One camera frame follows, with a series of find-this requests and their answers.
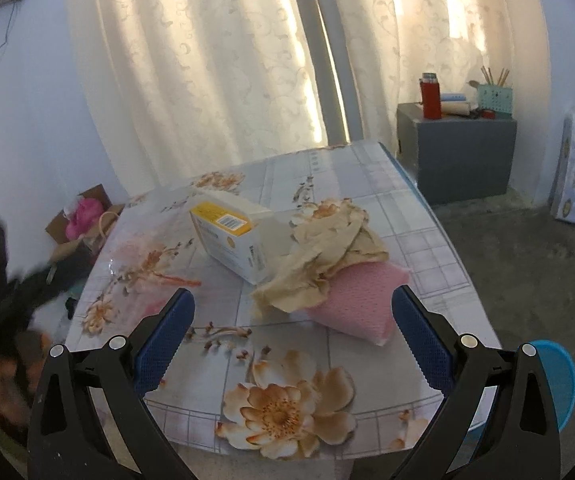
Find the yellow white medicine box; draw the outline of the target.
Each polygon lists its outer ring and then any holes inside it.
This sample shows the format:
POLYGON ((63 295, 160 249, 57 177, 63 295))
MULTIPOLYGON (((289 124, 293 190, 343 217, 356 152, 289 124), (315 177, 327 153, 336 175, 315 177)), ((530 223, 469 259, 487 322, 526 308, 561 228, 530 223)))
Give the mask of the yellow white medicine box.
POLYGON ((234 193, 196 190, 190 216, 205 252, 251 285, 270 275, 259 219, 268 211, 234 193))

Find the brown paper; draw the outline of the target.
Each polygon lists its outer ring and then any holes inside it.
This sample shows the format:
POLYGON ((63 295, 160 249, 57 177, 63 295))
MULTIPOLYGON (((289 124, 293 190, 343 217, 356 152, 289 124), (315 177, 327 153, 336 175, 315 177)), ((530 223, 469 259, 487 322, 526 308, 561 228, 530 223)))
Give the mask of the brown paper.
POLYGON ((327 300, 330 280, 348 266, 389 259, 383 240, 370 228, 368 211, 349 198, 323 202, 297 214, 292 235, 297 247, 271 281, 252 293, 257 307, 286 313, 327 300))

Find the blue trash basket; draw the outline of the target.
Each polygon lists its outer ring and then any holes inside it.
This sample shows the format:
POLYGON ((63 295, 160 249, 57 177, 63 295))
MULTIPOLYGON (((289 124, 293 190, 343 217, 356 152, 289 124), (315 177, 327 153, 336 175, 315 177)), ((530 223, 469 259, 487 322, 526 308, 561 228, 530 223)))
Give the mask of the blue trash basket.
POLYGON ((557 429, 562 432, 575 408, 575 363, 567 350, 555 341, 538 339, 525 344, 527 346, 532 346, 540 356, 557 415, 557 429))

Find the cardboard box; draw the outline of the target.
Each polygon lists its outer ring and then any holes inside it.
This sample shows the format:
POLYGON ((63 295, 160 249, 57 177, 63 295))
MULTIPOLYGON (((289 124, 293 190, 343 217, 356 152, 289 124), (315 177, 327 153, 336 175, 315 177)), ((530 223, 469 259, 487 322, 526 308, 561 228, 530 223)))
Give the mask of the cardboard box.
POLYGON ((98 252, 123 210, 124 204, 114 204, 101 184, 74 196, 45 228, 56 243, 51 259, 64 258, 82 244, 98 252))

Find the pink plush item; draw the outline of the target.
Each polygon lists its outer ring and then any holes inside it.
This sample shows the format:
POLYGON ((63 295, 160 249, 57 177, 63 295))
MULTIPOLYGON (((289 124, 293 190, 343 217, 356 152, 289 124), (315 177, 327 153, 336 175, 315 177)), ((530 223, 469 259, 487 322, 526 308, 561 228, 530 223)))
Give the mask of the pink plush item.
POLYGON ((78 195, 65 209, 67 219, 65 236, 67 240, 76 240, 92 228, 104 212, 103 204, 96 198, 78 195))

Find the floral tablecloth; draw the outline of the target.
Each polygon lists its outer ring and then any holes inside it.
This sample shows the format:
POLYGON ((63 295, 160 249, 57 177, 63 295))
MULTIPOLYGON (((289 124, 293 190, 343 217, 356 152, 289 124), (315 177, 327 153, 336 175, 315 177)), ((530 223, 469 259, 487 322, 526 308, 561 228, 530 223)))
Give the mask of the floral tablecloth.
POLYGON ((409 286, 458 333, 498 337, 444 229, 380 143, 185 179, 126 207, 71 350, 129 334, 185 287, 188 333, 147 404, 173 442, 349 460, 411 448, 443 398, 391 314, 409 286))

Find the blue tissue package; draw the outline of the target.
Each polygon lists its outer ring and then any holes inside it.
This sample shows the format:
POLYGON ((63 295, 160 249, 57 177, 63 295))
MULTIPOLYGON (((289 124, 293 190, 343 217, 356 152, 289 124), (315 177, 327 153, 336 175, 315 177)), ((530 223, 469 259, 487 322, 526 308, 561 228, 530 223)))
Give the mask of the blue tissue package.
POLYGON ((564 119, 551 214, 554 219, 575 224, 575 112, 564 119))

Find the grey cabinet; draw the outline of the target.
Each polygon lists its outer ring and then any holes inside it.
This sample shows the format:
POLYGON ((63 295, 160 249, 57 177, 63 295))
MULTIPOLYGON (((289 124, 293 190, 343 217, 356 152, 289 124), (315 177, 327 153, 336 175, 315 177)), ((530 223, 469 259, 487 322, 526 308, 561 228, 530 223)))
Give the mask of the grey cabinet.
POLYGON ((495 118, 423 117, 420 105, 397 110, 397 159, 431 205, 476 200, 508 191, 516 121, 495 118))

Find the white lace curtain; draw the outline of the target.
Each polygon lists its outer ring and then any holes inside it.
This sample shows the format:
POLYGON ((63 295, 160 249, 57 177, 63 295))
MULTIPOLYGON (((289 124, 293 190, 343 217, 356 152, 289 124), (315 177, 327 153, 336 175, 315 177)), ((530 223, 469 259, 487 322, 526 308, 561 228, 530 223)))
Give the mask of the white lace curtain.
POLYGON ((549 46, 540 0, 67 0, 79 76, 120 184, 349 139, 393 148, 399 104, 508 70, 513 188, 544 200, 549 46))

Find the wooden rolling pin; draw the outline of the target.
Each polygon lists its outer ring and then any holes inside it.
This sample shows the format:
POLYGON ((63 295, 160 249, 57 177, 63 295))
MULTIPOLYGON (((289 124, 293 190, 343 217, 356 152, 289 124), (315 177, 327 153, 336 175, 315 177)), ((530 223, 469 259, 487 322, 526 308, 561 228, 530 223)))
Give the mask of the wooden rolling pin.
POLYGON ((444 115, 470 117, 472 113, 471 103, 467 101, 443 101, 440 106, 444 115))

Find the teal utensil holder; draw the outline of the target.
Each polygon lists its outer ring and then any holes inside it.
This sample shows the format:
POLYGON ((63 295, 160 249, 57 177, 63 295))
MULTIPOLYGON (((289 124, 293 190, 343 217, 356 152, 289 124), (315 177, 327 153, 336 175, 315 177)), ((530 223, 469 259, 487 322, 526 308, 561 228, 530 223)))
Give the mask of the teal utensil holder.
POLYGON ((513 90, 495 84, 480 84, 477 87, 477 110, 481 117, 511 118, 513 90))

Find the red thermos bottle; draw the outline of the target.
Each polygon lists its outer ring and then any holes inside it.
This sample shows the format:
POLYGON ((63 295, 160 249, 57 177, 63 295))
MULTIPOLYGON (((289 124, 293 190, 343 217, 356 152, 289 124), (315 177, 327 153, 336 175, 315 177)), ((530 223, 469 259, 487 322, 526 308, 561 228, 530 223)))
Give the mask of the red thermos bottle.
POLYGON ((437 120, 441 113, 440 85, 435 73, 423 73, 420 79, 423 117, 437 120))

